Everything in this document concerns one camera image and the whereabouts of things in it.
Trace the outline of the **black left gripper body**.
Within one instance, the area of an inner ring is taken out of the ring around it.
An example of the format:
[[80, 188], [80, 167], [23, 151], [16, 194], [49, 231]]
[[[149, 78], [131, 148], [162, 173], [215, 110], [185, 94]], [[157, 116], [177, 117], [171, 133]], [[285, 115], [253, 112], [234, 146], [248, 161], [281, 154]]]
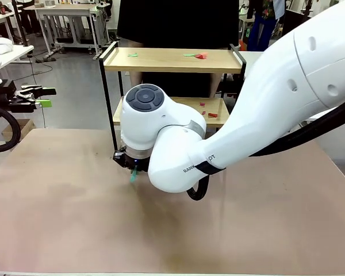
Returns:
[[17, 112], [16, 104], [17, 88], [13, 80], [3, 80], [0, 84], [0, 109]]

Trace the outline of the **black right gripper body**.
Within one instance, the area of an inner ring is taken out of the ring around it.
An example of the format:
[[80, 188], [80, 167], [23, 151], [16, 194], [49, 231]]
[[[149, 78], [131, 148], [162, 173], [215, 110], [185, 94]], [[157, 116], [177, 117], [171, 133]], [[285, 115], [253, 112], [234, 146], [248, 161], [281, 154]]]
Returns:
[[130, 170], [148, 171], [150, 163], [150, 150], [137, 150], [131, 147], [122, 147], [123, 162], [122, 166]]

